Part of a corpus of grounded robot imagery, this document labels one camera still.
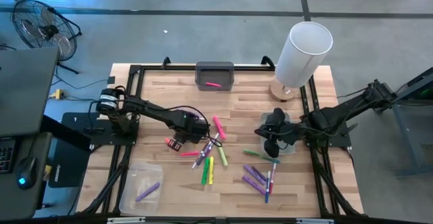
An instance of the yellow highlighter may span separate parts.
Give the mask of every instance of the yellow highlighter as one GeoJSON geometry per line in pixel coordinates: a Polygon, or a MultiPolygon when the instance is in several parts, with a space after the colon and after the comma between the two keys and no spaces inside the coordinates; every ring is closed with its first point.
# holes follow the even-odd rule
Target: yellow highlighter
{"type": "Polygon", "coordinates": [[[209,162],[209,185],[212,185],[214,183],[214,157],[210,157],[209,162]]]}

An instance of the computer mouse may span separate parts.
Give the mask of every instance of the computer mouse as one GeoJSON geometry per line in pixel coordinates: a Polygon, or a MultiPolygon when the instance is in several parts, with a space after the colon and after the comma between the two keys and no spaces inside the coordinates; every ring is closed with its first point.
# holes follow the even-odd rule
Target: computer mouse
{"type": "Polygon", "coordinates": [[[16,183],[20,189],[29,189],[36,183],[36,163],[35,157],[27,157],[18,164],[16,183]]]}

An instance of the keyboard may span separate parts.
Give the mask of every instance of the keyboard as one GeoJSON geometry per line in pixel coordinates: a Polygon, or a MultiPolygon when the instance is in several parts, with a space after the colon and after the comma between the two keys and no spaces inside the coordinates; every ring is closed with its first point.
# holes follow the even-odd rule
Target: keyboard
{"type": "Polygon", "coordinates": [[[16,153],[16,140],[0,139],[0,174],[11,173],[16,153]]]}

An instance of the yellow plug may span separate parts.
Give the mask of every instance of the yellow plug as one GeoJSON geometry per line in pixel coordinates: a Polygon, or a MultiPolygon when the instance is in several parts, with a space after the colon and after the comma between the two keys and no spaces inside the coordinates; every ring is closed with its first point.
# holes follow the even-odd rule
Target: yellow plug
{"type": "Polygon", "coordinates": [[[51,99],[62,99],[64,96],[64,93],[61,89],[56,89],[54,93],[52,93],[49,97],[51,99]]]}

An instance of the white lampshade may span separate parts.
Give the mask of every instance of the white lampshade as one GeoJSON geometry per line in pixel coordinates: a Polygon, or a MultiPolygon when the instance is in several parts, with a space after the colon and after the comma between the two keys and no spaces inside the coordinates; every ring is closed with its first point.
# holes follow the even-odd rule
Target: white lampshade
{"type": "Polygon", "coordinates": [[[275,76],[290,88],[299,88],[313,75],[333,44],[331,32],[315,22],[300,22],[292,27],[275,76]]]}

